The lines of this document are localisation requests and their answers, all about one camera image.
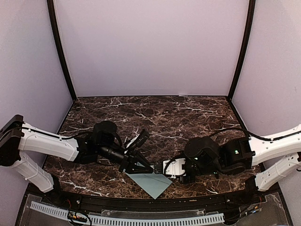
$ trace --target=wire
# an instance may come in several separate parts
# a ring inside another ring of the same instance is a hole
[[[283,138],[287,138],[287,137],[290,137],[290,136],[293,136],[293,135],[296,135],[296,134],[299,134],[301,133],[301,131],[297,131],[297,132],[294,132],[294,133],[291,133],[291,134],[287,134],[287,135],[284,135],[284,136],[281,136],[281,137],[275,137],[275,138],[265,138],[265,137],[261,137],[261,136],[258,136],[250,131],[248,131],[247,129],[242,129],[242,128],[236,128],[236,127],[231,127],[231,128],[225,128],[225,129],[221,129],[211,135],[209,135],[209,137],[213,137],[219,133],[222,133],[222,132],[225,132],[225,131],[228,131],[228,130],[240,130],[240,131],[243,131],[245,133],[247,133],[248,135],[251,135],[252,137],[255,137],[259,140],[264,140],[264,141],[275,141],[275,140],[281,140]]]
[[[167,168],[169,167],[169,165],[170,165],[173,161],[175,161],[177,158],[181,158],[181,157],[183,157],[183,153],[181,153],[181,154],[179,154],[179,155],[173,157],[171,160],[169,160],[169,162],[166,164],[166,166],[165,166],[164,169],[163,169],[163,175],[166,175],[166,170],[167,170]]]
[[[70,214],[70,215],[73,215],[73,214],[70,213],[70,211],[74,212],[74,216],[76,216],[77,213],[80,213],[80,214],[84,215],[84,216],[87,218],[87,221],[89,220],[90,226],[92,226],[92,220],[91,220],[91,218],[88,216],[88,214],[86,214],[86,213],[84,213],[84,212],[82,212],[82,211],[79,211],[79,210],[70,210],[70,209],[68,209],[68,215],[69,215],[69,214]],[[71,225],[73,225],[73,226],[82,226],[82,225],[85,225],[85,224],[86,224],[86,222],[83,222],[83,224],[76,223],[76,222],[73,221],[72,218],[70,218],[70,219],[68,218],[68,220],[71,221],[71,223],[70,223],[70,221],[68,221],[69,224],[71,224]]]
[[[16,127],[16,128],[8,130],[6,133],[9,133],[10,131],[12,131],[14,129],[31,130],[31,131],[36,132],[36,133],[40,133],[40,134],[43,134],[43,135],[46,135],[46,136],[50,136],[50,137],[54,137],[54,138],[62,139],[62,140],[69,140],[69,139],[72,139],[72,138],[75,138],[75,137],[78,137],[78,136],[81,136],[81,135],[84,135],[84,134],[92,134],[92,131],[85,131],[85,132],[78,133],[78,134],[76,134],[76,135],[74,135],[72,137],[59,137],[59,136],[56,136],[56,135],[53,135],[53,134],[49,134],[49,133],[46,133],[46,132],[43,132],[43,131],[39,131],[39,130],[36,130],[36,129],[31,129],[31,128],[28,128],[28,127]]]
[[[231,218],[225,219],[225,220],[227,220],[227,221],[228,221],[228,220],[230,220],[230,221],[237,220],[236,218],[237,218],[237,217],[239,218],[240,215],[241,215],[243,212],[245,212],[245,211],[252,205],[253,197],[254,197],[254,195],[252,195],[250,202],[249,202],[248,204],[246,204],[246,205],[247,205],[246,208],[244,208],[242,211],[240,211],[237,215],[235,215],[235,216],[233,216],[233,217],[231,217]]]
[[[260,203],[259,203],[258,206],[260,206],[262,204],[262,198],[261,198],[261,196],[259,196],[259,199],[260,199]]]
[[[91,131],[86,131],[86,132],[81,132],[81,133],[78,133],[72,137],[64,137],[62,138],[62,140],[69,140],[69,139],[72,139],[72,138],[75,138],[75,137],[78,137],[78,136],[81,136],[81,135],[84,135],[84,134],[92,134]]]
[[[72,205],[71,205],[70,200],[69,200],[69,199],[66,199],[66,201],[69,203],[69,209],[71,209],[71,208],[72,208]]]

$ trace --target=black frame edge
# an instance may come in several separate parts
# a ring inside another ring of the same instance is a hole
[[[255,11],[255,2],[256,2],[256,0],[249,0],[249,8],[248,8],[248,14],[247,14],[247,18],[246,18],[246,26],[245,26],[244,37],[243,37],[243,41],[242,41],[242,44],[241,44],[241,49],[240,49],[236,69],[235,69],[235,72],[234,72],[232,84],[231,84],[229,94],[228,94],[228,98],[230,100],[234,96],[234,93],[235,93],[235,90],[236,90],[236,87],[237,87],[237,84],[238,84],[239,76],[241,74],[241,69],[242,69],[243,64],[244,64],[244,60],[245,60],[245,56],[246,56],[246,50],[247,50],[247,47],[248,47],[251,28],[252,28],[253,16],[254,16],[254,11]]]
[[[61,131],[62,127],[63,127],[63,124],[64,124],[64,122],[66,121],[66,118],[68,117],[68,115],[69,115],[69,113],[70,113],[72,107],[74,106],[74,103],[75,103],[75,100],[72,102],[72,104],[71,104],[71,106],[70,106],[68,112],[66,113],[64,119],[62,120],[61,125],[60,125],[59,129],[57,130],[56,134],[59,134],[59,133],[60,133],[60,131]],[[44,160],[43,165],[42,165],[42,167],[41,167],[42,169],[44,168],[44,165],[45,165],[45,163],[46,163],[46,161],[47,161],[47,158],[48,158],[48,155],[46,155],[46,157],[45,157],[45,160]]]
[[[77,97],[77,98],[99,98],[99,97],[225,97],[221,95],[119,95],[119,96],[88,96],[88,97]]]
[[[285,208],[285,213],[288,213],[288,209],[286,207],[285,200],[283,199],[281,190],[278,186],[272,186],[268,191],[257,194],[258,196],[266,196],[268,194],[272,194],[278,192],[279,196],[281,198],[281,201]],[[64,195],[66,195],[71,202],[76,202],[78,199],[81,199],[81,204],[75,208],[75,210],[81,210],[83,212],[89,213],[89,212],[96,212],[101,213],[103,209],[105,210],[118,210],[118,211],[149,211],[149,212],[162,212],[166,211],[168,209],[169,211],[181,211],[181,210],[196,210],[196,209],[206,209],[208,212],[229,212],[236,210],[238,207],[230,207],[227,205],[227,199],[232,199],[234,196],[239,196],[244,193],[243,190],[241,191],[235,191],[225,194],[214,194],[210,196],[198,196],[194,197],[195,202],[187,202],[184,208],[179,208],[174,206],[175,203],[181,203],[183,204],[183,201],[189,201],[191,198],[179,198],[179,199],[162,199],[162,200],[151,200],[151,199],[124,199],[124,198],[106,198],[106,197],[100,197],[100,196],[90,196],[81,194],[80,197],[77,196],[75,193],[71,192],[63,192]],[[47,199],[44,198],[44,194],[34,185],[29,184],[25,195],[22,200],[22,204],[19,209],[18,218],[16,220],[15,226],[18,226],[21,220],[21,216],[24,210],[24,205],[27,199],[28,194],[33,194],[42,197],[43,202],[50,203]],[[257,203],[259,200],[256,198],[252,203]],[[289,213],[286,215],[287,220],[289,223],[292,222],[290,219]]]
[[[234,104],[232,103],[232,100],[229,97],[226,97],[226,100],[231,108],[231,110],[233,111],[237,121],[239,122],[241,128],[246,129],[246,125],[244,124],[244,121],[241,119],[238,111],[236,110],[236,107],[234,106]]]
[[[65,77],[65,80],[67,83],[67,87],[68,87],[70,96],[71,96],[72,100],[75,101],[77,99],[77,97],[76,97],[76,93],[75,93],[75,90],[74,90],[74,87],[72,84],[72,80],[71,80],[71,77],[69,74],[65,55],[63,52],[63,46],[61,43],[61,38],[60,38],[58,26],[57,26],[57,20],[56,20],[56,16],[55,16],[55,6],[54,6],[53,0],[47,0],[47,5],[48,5],[49,18],[50,18],[53,37],[55,40],[57,54],[60,59],[62,71],[63,71],[64,77]]]
[[[288,210],[288,207],[287,207],[287,204],[286,204],[286,201],[284,199],[284,196],[283,196],[283,193],[281,191],[281,188],[279,187],[279,196],[280,196],[280,200],[282,202],[282,205],[283,205],[283,209],[284,209],[284,212],[285,212],[285,215],[286,215],[286,218],[287,218],[287,221],[289,223],[289,225],[292,225],[293,226],[293,220],[292,220],[292,216]]]

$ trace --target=black mount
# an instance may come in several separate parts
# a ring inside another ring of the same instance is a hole
[[[186,161],[182,168],[185,169],[185,174],[179,176],[179,179],[188,184],[195,182],[196,175],[213,174],[216,178],[220,173],[236,175],[251,168],[254,154],[247,137],[233,139],[222,146],[210,137],[195,137],[184,148],[183,157]],[[155,164],[156,173],[163,172],[161,165]]]
[[[11,166],[21,160],[18,148],[23,123],[23,116],[17,114],[0,130],[0,166]]]

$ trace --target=enclosure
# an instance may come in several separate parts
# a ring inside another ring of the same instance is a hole
[[[150,133],[140,150],[150,162],[170,159],[191,138],[219,129],[247,128],[260,136],[291,129],[301,120],[300,10],[295,0],[4,1],[0,127],[20,114],[37,128],[72,136],[110,120],[122,141],[142,129]],[[214,141],[243,136],[230,130]],[[238,175],[199,176],[189,185],[172,180],[155,202],[103,159],[105,165],[81,165],[28,154],[74,201],[81,198],[82,211],[170,208],[188,211],[187,217],[200,206],[223,213],[222,201],[202,203],[240,194],[248,178],[279,160]],[[36,190],[12,169],[0,170],[0,225],[19,225]],[[263,194],[262,213],[245,225],[264,216],[265,225],[300,225],[298,175]]]

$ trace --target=black cable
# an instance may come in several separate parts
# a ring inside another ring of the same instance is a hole
[[[91,218],[90,218],[86,213],[84,213],[84,212],[82,212],[82,211],[79,211],[79,210],[71,210],[71,209],[68,209],[68,214],[71,214],[70,211],[74,212],[74,215],[75,215],[75,216],[76,216],[77,213],[80,213],[80,214],[84,215],[84,216],[87,218],[87,221],[89,220],[90,226],[92,226],[92,220],[91,220]],[[85,224],[86,224],[86,222],[83,223],[83,224],[76,223],[76,222],[73,221],[72,218],[69,219],[69,220],[72,222],[72,225],[75,225],[75,226],[82,226],[82,225],[85,225]]]
[[[45,132],[42,132],[42,131],[39,131],[39,130],[36,130],[36,129],[27,128],[27,127],[20,127],[19,129],[31,130],[31,131],[36,132],[36,133],[40,133],[40,134],[43,134],[43,135],[46,135],[46,136],[50,136],[50,137],[54,137],[54,138],[62,139],[62,140],[69,140],[69,139],[72,139],[72,138],[75,138],[75,137],[78,137],[78,136],[81,136],[81,135],[84,135],[84,134],[92,134],[92,131],[85,131],[85,132],[78,133],[78,134],[76,134],[72,137],[59,137],[59,136],[56,136],[56,135],[53,135],[53,134],[45,133]]]
[[[225,221],[227,220],[230,220],[230,221],[234,221],[234,220],[239,220],[240,219],[240,215],[243,213],[243,212],[246,212],[246,210],[248,210],[248,208],[250,207],[252,205],[252,203],[251,204],[248,204],[248,206],[246,207],[246,208],[244,208],[244,210],[242,210],[242,211],[240,211],[237,215],[235,215],[235,216],[233,216],[233,217],[231,217],[231,218],[228,218],[228,219],[225,219]]]
[[[170,165],[173,161],[175,161],[176,159],[181,158],[181,157],[183,157],[183,156],[184,156],[183,153],[181,153],[181,154],[179,154],[179,155],[173,157],[171,160],[169,160],[169,162],[166,164],[166,166],[165,166],[164,169],[163,169],[163,175],[166,175],[166,170],[167,170],[167,168],[169,167],[169,165]]]
[[[213,137],[213,136],[215,136],[215,135],[217,135],[217,134],[219,134],[219,133],[225,132],[225,131],[227,131],[227,130],[240,130],[240,131],[246,132],[247,134],[249,134],[249,135],[251,135],[251,136],[253,136],[253,137],[255,137],[255,138],[259,139],[259,140],[264,140],[264,141],[276,141],[276,140],[281,140],[281,139],[283,139],[283,138],[287,138],[287,137],[290,137],[290,136],[293,136],[293,135],[296,135],[296,134],[301,133],[301,131],[297,131],[297,132],[294,132],[294,133],[291,133],[291,134],[287,134],[287,135],[284,135],[284,136],[281,136],[281,137],[265,138],[265,137],[258,136],[258,135],[254,134],[254,133],[252,133],[252,132],[250,132],[250,131],[248,131],[248,130],[246,130],[246,129],[231,127],[231,128],[221,129],[221,130],[219,130],[219,131],[217,131],[217,132],[215,132],[215,133],[209,135],[209,137]]]
[[[81,135],[84,135],[84,134],[92,134],[91,131],[86,131],[86,132],[81,132],[81,133],[78,133],[72,137],[64,137],[62,138],[62,140],[69,140],[69,139],[72,139],[72,138],[75,138],[75,137],[78,137],[78,136],[81,136]]]

